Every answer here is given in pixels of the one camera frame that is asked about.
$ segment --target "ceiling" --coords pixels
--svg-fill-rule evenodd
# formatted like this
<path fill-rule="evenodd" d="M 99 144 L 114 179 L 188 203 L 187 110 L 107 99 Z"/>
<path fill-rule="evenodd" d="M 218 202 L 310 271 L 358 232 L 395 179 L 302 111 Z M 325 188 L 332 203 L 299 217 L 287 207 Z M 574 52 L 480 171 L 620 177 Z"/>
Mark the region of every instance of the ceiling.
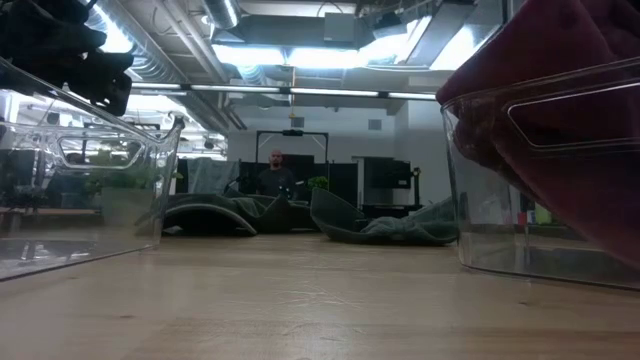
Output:
<path fill-rule="evenodd" d="M 145 40 L 146 44 L 157 46 L 165 55 L 166 58 L 184 74 L 186 79 L 191 83 L 220 83 L 221 79 L 218 76 L 212 76 L 211 70 L 207 70 L 203 66 L 202 61 L 194 55 L 191 49 L 185 44 L 183 38 L 178 36 L 176 29 L 171 26 L 170 21 L 163 15 L 162 11 L 157 9 L 158 0 L 117 0 L 123 6 L 123 8 L 131 15 L 133 19 L 140 25 L 142 29 L 148 34 Z M 434 0 L 434 3 L 440 3 L 441 0 Z M 181 4 L 181 9 L 190 18 L 191 23 L 198 31 L 197 36 L 204 40 L 207 44 L 210 44 L 210 26 L 205 24 L 202 19 L 205 16 L 205 9 L 203 7 L 202 0 L 182 0 L 178 1 Z M 240 7 L 243 13 L 251 14 L 253 16 L 258 15 L 277 15 L 277 16 L 304 16 L 315 17 L 319 15 L 324 16 L 325 13 L 355 13 L 366 14 L 367 12 L 375 12 L 379 8 L 389 8 L 394 6 L 401 6 L 402 2 L 397 0 L 343 0 L 341 2 L 319 2 L 311 0 L 239 0 Z M 417 1 L 416 4 L 426 4 L 430 1 Z M 429 28 L 423 35 L 423 40 L 428 37 L 426 34 L 447 37 L 444 39 L 442 47 L 453 37 L 458 30 L 463 26 L 475 26 L 474 29 L 479 29 L 479 32 L 486 33 L 484 36 L 489 36 L 489 30 L 497 28 L 502 19 L 502 0 L 477 0 L 477 6 L 474 6 L 471 11 L 460 12 L 459 3 L 465 3 L 465 1 L 455 1 L 450 5 L 455 6 L 450 11 L 449 17 L 438 19 L 438 14 L 434 15 L 434 18 L 429 24 Z M 188 38 L 191 40 L 193 36 L 189 35 L 189 32 L 185 28 L 184 24 L 180 27 L 183 31 L 187 32 Z M 434 46 L 429 44 L 436 44 L 437 41 L 430 40 L 429 43 L 421 40 L 416 46 L 415 52 L 419 54 L 425 54 L 429 56 L 428 52 L 433 52 Z M 374 90 L 387 90 L 387 91 L 410 91 L 410 92 L 435 92 L 440 88 L 450 76 L 452 71 L 430 71 L 428 66 L 423 66 L 419 59 L 414 61 L 413 66 L 400 66 L 389 65 L 385 67 L 361 67 L 351 69 L 302 69 L 297 68 L 294 73 L 290 69 L 284 69 L 282 66 L 265 65 L 262 66 L 264 74 L 269 81 L 277 82 L 278 84 L 291 85 L 301 87 L 313 87 L 313 88 L 342 88 L 342 89 L 374 89 Z M 221 64 L 222 79 L 231 81 L 231 83 L 242 84 L 242 78 L 239 75 L 236 67 L 231 64 Z M 238 109 L 245 106 L 263 105 L 269 98 L 262 96 L 247 96 L 236 95 L 231 96 L 230 103 L 227 101 L 226 105 L 230 106 L 230 109 Z M 272 106 L 290 106 L 290 98 L 277 99 Z M 217 97 L 205 98 L 205 102 L 209 106 L 220 106 Z M 344 98 L 333 96 L 297 96 L 295 98 L 295 105 L 300 107 L 327 107 L 327 108 L 386 108 L 388 114 L 393 115 L 399 108 L 397 101 L 384 101 L 379 99 L 356 99 L 356 98 Z M 226 131 L 233 130 L 235 128 L 242 129 L 241 126 L 237 126 L 238 119 L 225 118 L 227 124 Z M 222 124 L 220 132 L 224 133 L 224 124 Z"/>

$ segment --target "man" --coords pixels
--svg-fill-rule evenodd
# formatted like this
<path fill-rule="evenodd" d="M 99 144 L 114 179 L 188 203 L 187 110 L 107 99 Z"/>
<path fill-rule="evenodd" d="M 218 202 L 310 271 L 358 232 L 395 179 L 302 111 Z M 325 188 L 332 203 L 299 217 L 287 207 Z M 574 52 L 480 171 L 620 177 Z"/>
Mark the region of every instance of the man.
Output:
<path fill-rule="evenodd" d="M 258 194 L 278 196 L 288 189 L 289 197 L 295 198 L 296 180 L 289 169 L 282 167 L 282 152 L 273 150 L 269 156 L 269 168 L 258 175 Z"/>

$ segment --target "wooden table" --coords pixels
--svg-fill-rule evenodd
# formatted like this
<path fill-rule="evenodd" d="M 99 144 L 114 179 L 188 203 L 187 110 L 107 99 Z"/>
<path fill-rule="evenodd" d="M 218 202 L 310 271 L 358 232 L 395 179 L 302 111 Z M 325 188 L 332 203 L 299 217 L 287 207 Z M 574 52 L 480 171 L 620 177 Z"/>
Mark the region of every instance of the wooden table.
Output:
<path fill-rule="evenodd" d="M 0 285 L 0 359 L 634 359 L 640 295 L 472 273 L 454 248 L 166 239 Z"/>

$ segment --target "maroon fabric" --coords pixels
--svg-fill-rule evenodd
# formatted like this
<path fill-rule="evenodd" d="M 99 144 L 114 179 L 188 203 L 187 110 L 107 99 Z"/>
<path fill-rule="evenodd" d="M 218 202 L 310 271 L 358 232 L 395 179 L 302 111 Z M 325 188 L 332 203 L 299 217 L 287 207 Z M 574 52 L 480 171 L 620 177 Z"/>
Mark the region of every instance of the maroon fabric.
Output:
<path fill-rule="evenodd" d="M 640 14 L 626 0 L 529 0 L 437 98 L 445 104 L 637 56 Z M 549 93 L 628 83 L 639 74 L 636 66 L 461 98 L 448 109 L 459 119 L 454 143 L 462 155 L 500 173 L 586 238 L 640 267 L 640 148 L 546 151 L 560 144 L 640 138 L 640 92 L 624 88 L 539 101 Z"/>

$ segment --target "clear plastic bin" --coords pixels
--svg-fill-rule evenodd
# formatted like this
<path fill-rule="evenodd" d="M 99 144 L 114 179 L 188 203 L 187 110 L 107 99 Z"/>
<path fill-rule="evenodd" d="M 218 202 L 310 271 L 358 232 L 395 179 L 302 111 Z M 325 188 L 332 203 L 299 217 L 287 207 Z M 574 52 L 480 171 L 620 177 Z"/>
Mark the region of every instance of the clear plastic bin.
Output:
<path fill-rule="evenodd" d="M 461 262 L 640 290 L 639 89 L 634 59 L 445 104 Z"/>
<path fill-rule="evenodd" d="M 0 59 L 0 279 L 158 244 L 181 121 L 147 134 Z"/>

